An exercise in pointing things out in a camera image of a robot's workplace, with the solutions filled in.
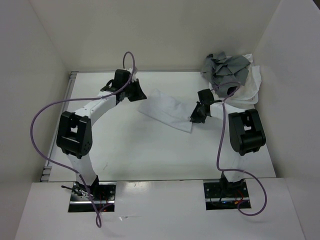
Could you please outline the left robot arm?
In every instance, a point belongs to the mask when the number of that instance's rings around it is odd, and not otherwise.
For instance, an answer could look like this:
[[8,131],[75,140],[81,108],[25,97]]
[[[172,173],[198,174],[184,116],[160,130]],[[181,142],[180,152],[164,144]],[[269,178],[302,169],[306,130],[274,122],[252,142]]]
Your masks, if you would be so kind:
[[76,171],[77,189],[88,200],[103,194],[95,173],[90,150],[93,146],[92,127],[107,111],[127,98],[130,102],[146,100],[133,69],[117,69],[114,78],[101,88],[97,99],[74,112],[64,111],[59,120],[56,145],[67,155]]

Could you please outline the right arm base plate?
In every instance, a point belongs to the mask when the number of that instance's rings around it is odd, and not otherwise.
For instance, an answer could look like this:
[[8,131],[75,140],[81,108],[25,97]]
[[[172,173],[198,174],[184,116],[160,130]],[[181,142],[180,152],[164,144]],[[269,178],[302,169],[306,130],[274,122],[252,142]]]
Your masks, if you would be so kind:
[[250,209],[251,203],[245,180],[227,183],[225,179],[203,182],[205,207],[207,211]]

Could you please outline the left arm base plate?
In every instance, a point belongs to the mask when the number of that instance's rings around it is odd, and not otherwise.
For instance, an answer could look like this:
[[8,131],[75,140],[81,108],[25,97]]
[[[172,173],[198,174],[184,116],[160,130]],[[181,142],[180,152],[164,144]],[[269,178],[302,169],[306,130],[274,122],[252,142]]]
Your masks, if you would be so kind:
[[[68,212],[69,213],[88,213],[94,212],[93,205],[86,191],[81,189],[76,182],[72,187],[62,186],[71,190]],[[109,213],[115,211],[116,200],[116,183],[115,182],[100,182],[99,192],[93,197],[94,205],[100,213]]]

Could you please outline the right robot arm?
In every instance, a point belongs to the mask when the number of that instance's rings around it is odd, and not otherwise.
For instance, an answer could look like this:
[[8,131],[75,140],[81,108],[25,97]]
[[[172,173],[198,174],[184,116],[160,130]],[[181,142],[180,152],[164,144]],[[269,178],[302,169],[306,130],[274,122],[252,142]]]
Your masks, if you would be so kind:
[[219,191],[223,196],[229,197],[243,186],[245,175],[255,180],[258,178],[240,166],[220,167],[226,130],[228,130],[232,149],[241,157],[258,152],[266,144],[266,135],[256,109],[227,113],[225,102],[215,100],[210,89],[200,90],[197,94],[199,101],[190,116],[192,123],[204,123],[206,118],[211,116],[211,105],[221,103],[222,106],[222,132],[218,145],[216,168],[221,172]]

